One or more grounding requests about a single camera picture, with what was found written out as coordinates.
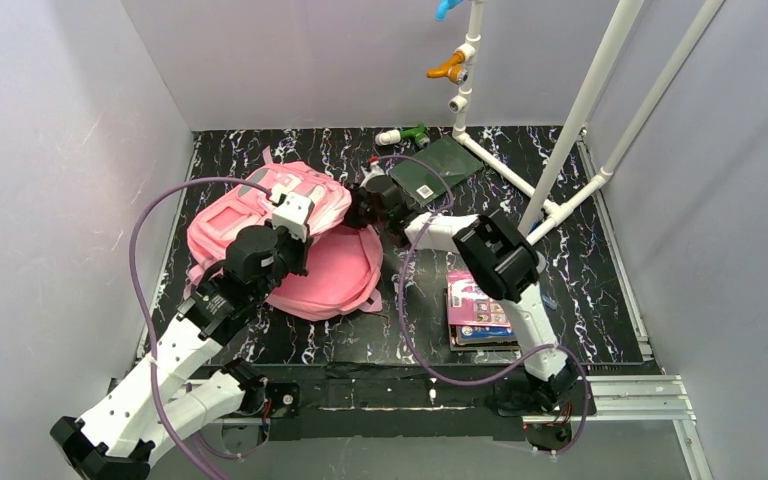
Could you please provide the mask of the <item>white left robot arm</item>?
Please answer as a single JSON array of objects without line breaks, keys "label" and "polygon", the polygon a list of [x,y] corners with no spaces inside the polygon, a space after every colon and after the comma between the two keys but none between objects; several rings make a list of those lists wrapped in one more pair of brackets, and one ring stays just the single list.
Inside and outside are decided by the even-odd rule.
[{"label": "white left robot arm", "polygon": [[77,418],[50,435],[83,479],[145,479],[179,440],[243,406],[265,378],[242,361],[177,397],[190,376],[247,325],[290,274],[304,274],[311,240],[269,223],[243,228],[210,266],[152,352]]}]

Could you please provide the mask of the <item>dark green notebook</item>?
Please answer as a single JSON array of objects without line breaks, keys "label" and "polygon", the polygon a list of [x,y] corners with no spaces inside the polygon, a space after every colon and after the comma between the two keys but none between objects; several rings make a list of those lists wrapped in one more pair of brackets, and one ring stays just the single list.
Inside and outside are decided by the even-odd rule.
[{"label": "dark green notebook", "polygon": [[451,136],[433,141],[413,157],[421,165],[400,160],[389,174],[420,206],[445,195],[446,188],[453,188],[483,167],[479,159]]}]

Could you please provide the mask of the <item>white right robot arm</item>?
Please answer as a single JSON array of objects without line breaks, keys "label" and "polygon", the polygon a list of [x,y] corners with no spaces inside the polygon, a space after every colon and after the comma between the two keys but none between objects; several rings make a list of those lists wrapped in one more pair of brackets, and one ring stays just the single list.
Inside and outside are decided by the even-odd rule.
[{"label": "white right robot arm", "polygon": [[540,256],[503,211],[460,216],[424,211],[388,175],[372,176],[349,192],[345,225],[380,227],[395,245],[410,252],[460,255],[477,287],[500,305],[522,352],[517,363],[546,407],[571,390],[579,371],[572,355],[559,345],[546,312]]}]

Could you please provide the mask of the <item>pink student backpack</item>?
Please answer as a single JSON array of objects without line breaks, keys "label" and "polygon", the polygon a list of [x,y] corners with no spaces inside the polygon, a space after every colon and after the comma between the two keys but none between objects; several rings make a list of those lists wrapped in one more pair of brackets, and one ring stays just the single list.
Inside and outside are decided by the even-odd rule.
[{"label": "pink student backpack", "polygon": [[[288,276],[267,303],[308,321],[355,310],[379,312],[383,247],[373,227],[353,229],[342,223],[351,204],[349,190],[302,161],[275,163],[270,148],[263,157],[265,165],[248,176],[250,181],[308,197],[314,204],[308,221],[313,238],[308,274]],[[226,248],[242,228],[262,225],[273,210],[261,191],[239,185],[200,211],[187,229],[195,261],[188,271],[190,282],[201,280],[207,267],[226,257]]]}]

